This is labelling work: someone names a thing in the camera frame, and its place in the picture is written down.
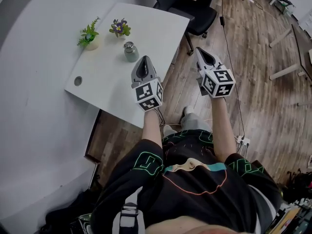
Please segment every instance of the office chair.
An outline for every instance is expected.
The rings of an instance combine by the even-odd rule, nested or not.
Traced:
[[[193,54],[194,47],[189,33],[207,37],[207,30],[214,22],[216,11],[210,7],[212,0],[157,0],[155,9],[168,11],[190,19],[184,33],[190,46],[189,56]]]

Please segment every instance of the person's forearm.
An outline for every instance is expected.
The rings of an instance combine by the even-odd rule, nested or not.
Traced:
[[[162,148],[158,114],[150,110],[144,115],[142,139],[149,139]]]
[[[224,98],[211,99],[213,109],[214,153],[221,162],[236,153],[236,144]]]

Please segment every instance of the white sneaker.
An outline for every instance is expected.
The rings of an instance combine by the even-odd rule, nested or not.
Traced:
[[[172,127],[169,126],[169,125],[164,125],[164,127],[163,127],[163,129],[162,129],[163,134],[165,134],[165,132],[166,132],[167,130],[173,130],[173,129],[172,129]]]
[[[184,115],[188,115],[190,113],[194,113],[194,107],[192,106],[187,106],[184,108]]]

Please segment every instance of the purple flower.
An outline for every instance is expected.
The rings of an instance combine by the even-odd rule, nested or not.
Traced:
[[[123,26],[122,26],[122,23],[119,22],[117,23],[116,25],[114,25],[114,31],[117,32],[117,33],[122,33],[123,31]]]

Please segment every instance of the wooden floor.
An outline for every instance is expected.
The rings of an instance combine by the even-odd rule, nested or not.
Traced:
[[[231,53],[241,103],[245,136],[251,140],[247,159],[258,159],[275,179],[285,182],[288,170],[306,170],[312,154],[312,107],[297,107],[299,101],[311,99],[310,83],[297,73],[274,81],[269,75],[298,62],[294,36],[290,34],[273,49],[268,44],[294,22],[269,6],[270,0],[256,0],[263,10],[245,0],[224,0],[225,32]],[[221,15],[222,0],[212,7]],[[193,45],[219,55],[227,68],[223,28],[218,17],[208,30],[208,37],[192,37]],[[202,97],[194,55],[186,55],[183,38],[175,65],[171,65],[163,82],[164,103],[161,111],[167,124],[177,124],[186,105],[192,105],[203,119],[211,119],[211,102]],[[242,135],[242,124],[235,91],[227,98],[234,134]],[[95,128],[88,154],[101,160],[100,183],[104,184],[115,164],[140,140],[142,130],[106,112]]]

